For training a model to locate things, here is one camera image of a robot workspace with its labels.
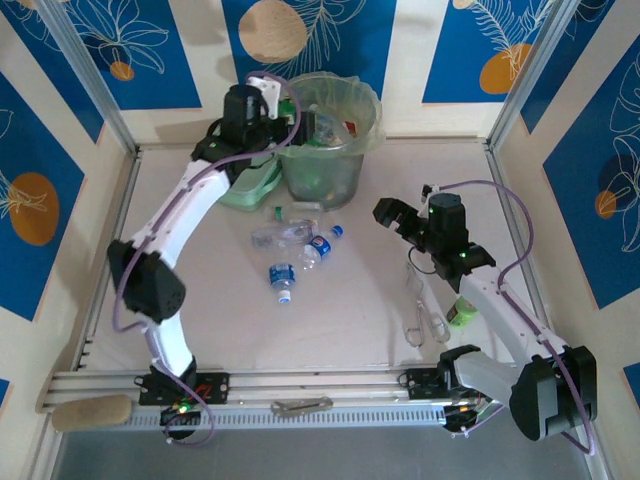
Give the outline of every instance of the black bracket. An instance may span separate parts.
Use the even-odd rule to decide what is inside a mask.
[[[224,405],[229,395],[229,374],[226,372],[196,372],[195,360],[182,375],[181,380],[193,389],[207,405]],[[140,387],[141,406],[174,407],[193,406],[196,400],[186,394],[171,378],[151,367],[151,373],[136,377]]]
[[[437,367],[409,368],[400,376],[404,382],[400,385],[407,389],[409,400],[435,400],[442,398],[476,398],[477,390],[460,385],[455,375],[453,362],[460,356],[480,351],[473,345],[447,350],[440,354]]]

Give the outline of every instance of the orange circle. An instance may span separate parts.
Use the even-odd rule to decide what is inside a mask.
[[[596,197],[596,213],[605,220],[616,213],[616,196],[609,190],[600,192]]]
[[[282,0],[254,3],[240,19],[238,34],[249,56],[262,63],[291,60],[307,44],[304,20]]]
[[[55,187],[44,175],[23,173],[13,181],[11,188],[16,191],[10,195],[18,200],[9,210],[13,230],[29,245],[46,245],[55,235],[60,217]],[[34,201],[37,207],[30,206],[29,201]]]
[[[480,73],[480,88],[494,95],[508,93],[530,50],[531,45],[520,43],[491,57]]]
[[[131,68],[131,65],[127,63],[115,61],[109,67],[109,71],[111,72],[111,75],[113,75],[118,80],[121,80],[123,82],[128,82],[129,80],[133,80],[133,76],[134,76],[133,68]]]

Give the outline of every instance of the plastic bucket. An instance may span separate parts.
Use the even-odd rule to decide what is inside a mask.
[[[291,86],[303,109],[317,105],[324,114],[355,126],[355,137],[346,143],[329,147],[291,146],[280,154],[293,198],[321,202],[325,210],[335,210],[356,194],[365,153],[379,147],[385,139],[382,105],[371,87],[357,77],[315,72],[296,77]]]

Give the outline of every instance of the white floor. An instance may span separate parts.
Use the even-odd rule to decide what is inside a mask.
[[[189,162],[189,153],[144,152],[123,239],[129,239],[165,200]],[[229,371],[331,370],[435,363],[446,347],[430,339],[428,330],[420,349],[409,346],[403,334],[416,322],[415,297],[405,286],[409,245],[378,225],[372,211],[381,197],[419,206],[424,183],[475,178],[491,179],[480,143],[396,141],[368,155],[356,197],[324,221],[342,225],[345,235],[318,271],[299,274],[292,303],[284,306],[276,303],[267,282],[269,259],[250,242],[250,232],[264,224],[261,210],[249,214],[214,206],[177,265],[187,285],[182,321],[198,366]],[[471,240],[483,245],[499,266],[513,261],[515,250],[495,191],[474,186],[457,193],[467,209]],[[282,184],[265,204],[288,201]],[[427,256],[415,258],[430,269]],[[528,302],[520,271],[508,280]],[[455,301],[454,292],[435,276],[428,282],[437,298],[429,307],[446,312]],[[87,347],[86,369],[146,369],[150,356],[143,336],[118,335],[111,328],[113,299],[110,285]],[[503,361],[510,358],[481,317],[454,331],[447,346],[467,343]]]

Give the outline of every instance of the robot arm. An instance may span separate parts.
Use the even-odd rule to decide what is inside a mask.
[[[134,326],[145,334],[152,354],[152,378],[145,380],[152,384],[150,388],[158,387],[174,398],[184,392],[153,365],[162,366],[168,375],[194,388],[196,361],[180,321],[186,288],[173,269],[205,214],[244,169],[252,168],[251,155],[233,163],[226,163],[226,159],[263,152],[271,143],[286,141],[292,135],[292,143],[302,144],[315,130],[315,117],[299,112],[297,123],[303,128],[294,133],[292,118],[278,116],[279,97],[280,83],[267,78],[249,77],[246,85],[231,87],[225,96],[223,118],[198,142],[191,154],[193,161],[162,207],[129,242],[115,240],[109,246],[113,282],[116,289],[123,287],[122,300],[135,312]]]
[[[502,279],[489,253],[469,242],[465,208],[458,195],[437,193],[429,197],[430,193],[430,187],[425,186],[428,218],[393,198],[381,199],[374,217],[385,227],[397,224],[395,231],[403,239],[418,251],[431,254],[437,274],[482,313],[514,363],[497,362],[472,345],[449,350],[442,354],[437,374],[424,376],[425,398],[432,391],[446,390],[452,396],[481,392],[508,406],[522,433],[539,440],[584,423],[561,371],[566,367],[588,418],[595,419],[593,355],[586,347],[570,348],[545,327]],[[561,367],[557,358],[563,363]]]

